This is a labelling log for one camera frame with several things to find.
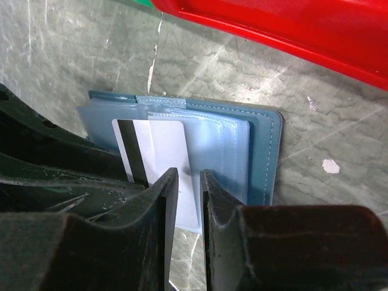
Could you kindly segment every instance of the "black plastic part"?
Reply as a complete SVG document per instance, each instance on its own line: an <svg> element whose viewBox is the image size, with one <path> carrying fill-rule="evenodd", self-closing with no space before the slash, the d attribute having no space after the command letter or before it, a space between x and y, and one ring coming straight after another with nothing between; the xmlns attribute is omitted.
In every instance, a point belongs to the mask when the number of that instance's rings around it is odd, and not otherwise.
<svg viewBox="0 0 388 291"><path fill-rule="evenodd" d="M360 206L243 206L201 173L208 291L381 290L388 237Z"/></svg>
<svg viewBox="0 0 388 291"><path fill-rule="evenodd" d="M56 126L2 84L0 152L39 166L127 181L120 156Z"/></svg>
<svg viewBox="0 0 388 291"><path fill-rule="evenodd" d="M87 219L120 207L143 186L37 166L0 153L0 211L70 212Z"/></svg>
<svg viewBox="0 0 388 291"><path fill-rule="evenodd" d="M0 215L1 290L169 290L178 172L99 223L58 213Z"/></svg>

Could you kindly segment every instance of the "wallet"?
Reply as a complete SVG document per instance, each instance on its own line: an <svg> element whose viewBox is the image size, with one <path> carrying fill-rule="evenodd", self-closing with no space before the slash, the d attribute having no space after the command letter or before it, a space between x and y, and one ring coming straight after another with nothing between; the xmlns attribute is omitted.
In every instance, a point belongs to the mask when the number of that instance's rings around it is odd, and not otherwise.
<svg viewBox="0 0 388 291"><path fill-rule="evenodd" d="M221 116L228 116L249 123L249 161L247 174L247 205L271 205L273 185L275 183L276 164L279 154L283 117L274 110L260 109L247 105L228 104L220 101L205 101L198 99L168 98L160 96L140 96L113 92L89 91L91 105L94 106L93 114L104 119L101 112L114 107L120 114L115 119L126 119L124 109L132 104L141 104L153 107L168 107L174 109L193 110L198 113L213 113ZM82 118L87 132L90 134L84 118ZM104 145L104 142L93 139L101 146L111 149L115 145Z"/></svg>

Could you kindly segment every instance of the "red object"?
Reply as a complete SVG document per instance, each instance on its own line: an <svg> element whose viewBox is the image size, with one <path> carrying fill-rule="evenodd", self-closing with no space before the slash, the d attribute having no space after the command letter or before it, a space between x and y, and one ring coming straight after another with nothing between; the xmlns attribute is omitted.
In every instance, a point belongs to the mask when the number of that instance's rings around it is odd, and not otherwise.
<svg viewBox="0 0 388 291"><path fill-rule="evenodd" d="M171 15L249 38L388 90L388 0L152 0Z"/></svg>

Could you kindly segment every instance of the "blue wallet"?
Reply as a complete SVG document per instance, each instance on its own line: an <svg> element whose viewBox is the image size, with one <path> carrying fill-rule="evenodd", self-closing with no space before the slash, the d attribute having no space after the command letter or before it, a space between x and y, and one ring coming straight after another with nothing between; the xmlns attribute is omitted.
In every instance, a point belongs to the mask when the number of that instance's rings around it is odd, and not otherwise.
<svg viewBox="0 0 388 291"><path fill-rule="evenodd" d="M115 110L119 109L119 111L121 107L123 110L127 110L131 108L131 104L142 104L151 107L173 107L175 109L215 113L248 121L250 132L247 204L271 205L283 124L280 113L273 110L223 102L127 95L112 92L90 91L89 97L92 99L93 114L96 115L100 111L107 110L109 104L114 104ZM126 119L125 116L121 117L120 114L116 115L115 118Z"/></svg>

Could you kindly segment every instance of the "gray concrete surface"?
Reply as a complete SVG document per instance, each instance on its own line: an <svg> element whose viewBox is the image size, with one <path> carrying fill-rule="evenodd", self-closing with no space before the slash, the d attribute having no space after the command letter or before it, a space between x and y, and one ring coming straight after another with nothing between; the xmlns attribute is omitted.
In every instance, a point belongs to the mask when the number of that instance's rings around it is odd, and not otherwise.
<svg viewBox="0 0 388 291"><path fill-rule="evenodd" d="M388 225L387 92L286 53L130 1L2 0L0 81L81 136L90 89L276 107L274 203L364 205ZM170 278L206 289L201 236L176 231Z"/></svg>

